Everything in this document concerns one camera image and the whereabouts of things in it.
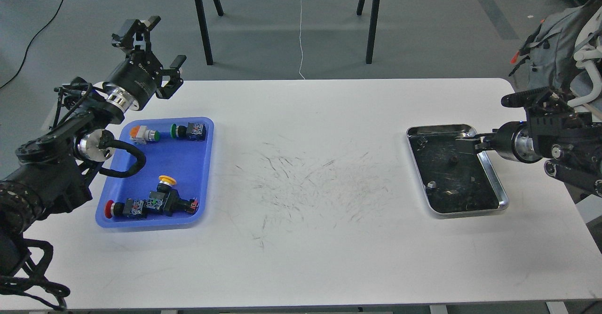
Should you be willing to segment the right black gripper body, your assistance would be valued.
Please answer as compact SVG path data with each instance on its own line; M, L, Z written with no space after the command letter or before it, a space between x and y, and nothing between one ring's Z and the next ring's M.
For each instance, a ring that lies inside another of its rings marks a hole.
M503 124L494 132L490 140L491 149L506 160L520 162L520 155L515 149L515 140L522 128L523 124L519 121Z

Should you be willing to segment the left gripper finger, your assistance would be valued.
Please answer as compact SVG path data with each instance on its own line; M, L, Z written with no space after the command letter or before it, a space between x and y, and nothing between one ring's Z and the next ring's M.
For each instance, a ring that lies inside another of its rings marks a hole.
M186 55L177 55L168 69L159 68L155 83L155 95L159 99L170 99L183 85L181 66L187 60Z
M118 33L111 35L112 46L126 54L134 51L152 53L150 32L161 21L160 16L151 16L148 20L126 20Z

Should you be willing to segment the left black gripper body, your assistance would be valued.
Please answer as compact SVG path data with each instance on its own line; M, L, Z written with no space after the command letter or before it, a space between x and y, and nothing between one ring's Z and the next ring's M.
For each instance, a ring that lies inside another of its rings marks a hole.
M121 111L141 110L161 83L163 65L153 54L133 51L103 82L107 102Z

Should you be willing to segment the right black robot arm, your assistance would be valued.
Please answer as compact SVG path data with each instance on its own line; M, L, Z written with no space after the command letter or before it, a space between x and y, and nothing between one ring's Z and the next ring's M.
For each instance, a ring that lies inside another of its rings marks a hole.
M501 98L505 108L523 108L524 121L512 121L489 133L457 137L460 153L495 151L507 160L533 164L544 158L549 177L601 196L601 123L578 112L562 96L540 87Z

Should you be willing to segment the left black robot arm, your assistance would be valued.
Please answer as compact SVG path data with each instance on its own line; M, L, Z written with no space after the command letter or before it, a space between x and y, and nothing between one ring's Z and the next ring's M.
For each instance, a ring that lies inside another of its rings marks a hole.
M127 178L146 164L143 152L115 139L107 130L120 124L128 110L142 110L153 95L169 99L183 85L178 55L165 67L153 54L150 33L159 16L127 20L112 35L112 46L125 53L121 62L95 87L83 78L56 87L58 106L51 131L16 150L20 167L1 181L1 293L35 299L56 310L67 308L70 289L45 277L53 256L47 241L26 239L37 220L69 213L92 200L90 184L97 174ZM38 286L56 305L29 295Z

